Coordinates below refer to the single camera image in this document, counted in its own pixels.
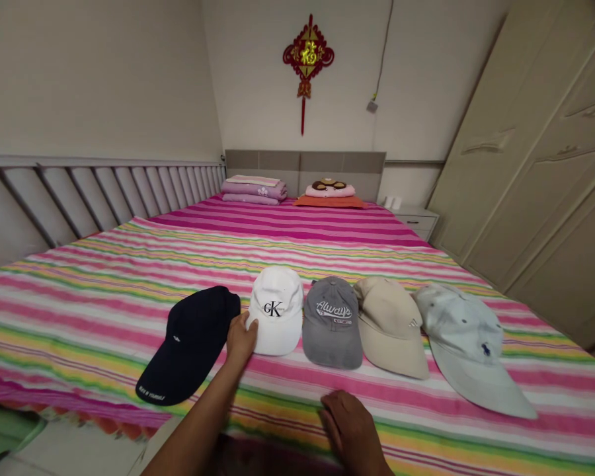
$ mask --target gray headboard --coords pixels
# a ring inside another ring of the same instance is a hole
[[[227,150],[227,177],[262,175],[286,182],[289,197],[300,196],[323,177],[355,187],[356,195],[376,202],[385,152]]]

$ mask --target white nightstand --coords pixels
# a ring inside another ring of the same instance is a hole
[[[428,241],[432,235],[432,230],[438,221],[438,214],[425,210],[420,206],[415,205],[401,205],[398,210],[387,208],[390,212],[397,216],[397,219],[411,228],[419,238]]]

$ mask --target striped bedsheet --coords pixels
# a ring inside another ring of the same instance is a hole
[[[266,266],[291,266],[305,291],[337,275],[350,283],[387,276],[409,291],[445,282],[479,296],[505,329],[503,363],[539,413],[496,414],[461,398],[425,342],[430,379],[383,371],[367,360],[349,372],[319,367],[301,343],[285,357],[253,356],[228,431],[329,458],[316,410],[334,389],[374,415],[397,474],[595,474],[595,359],[443,252],[431,248],[253,237],[133,219],[112,231],[0,268],[0,400],[57,406],[98,418],[159,426],[166,409],[134,385],[165,334],[178,300],[216,284],[248,307]],[[210,378],[225,360],[222,353]]]
[[[154,223],[211,231],[246,231],[269,238],[315,239],[385,246],[430,247],[391,212],[374,203],[367,208],[293,206],[223,202],[215,195],[196,205],[151,218]]]

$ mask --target hand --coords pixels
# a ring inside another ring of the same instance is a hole
[[[247,330],[245,321],[248,317],[249,311],[234,317],[227,334],[227,361],[238,362],[243,367],[251,357],[258,337],[258,319],[255,319]]]
[[[392,475],[381,450],[375,422],[353,395],[334,391],[321,399],[319,416],[335,455],[352,476]]]

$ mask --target wall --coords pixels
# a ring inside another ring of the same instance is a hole
[[[221,151],[200,0],[0,0],[0,154]]]
[[[224,148],[386,151],[390,160],[444,160],[509,3],[395,0],[379,109],[370,114],[388,0],[204,0]],[[299,79],[282,53],[309,13],[335,61],[312,80],[302,137]],[[420,203],[439,171],[391,166],[379,195]]]

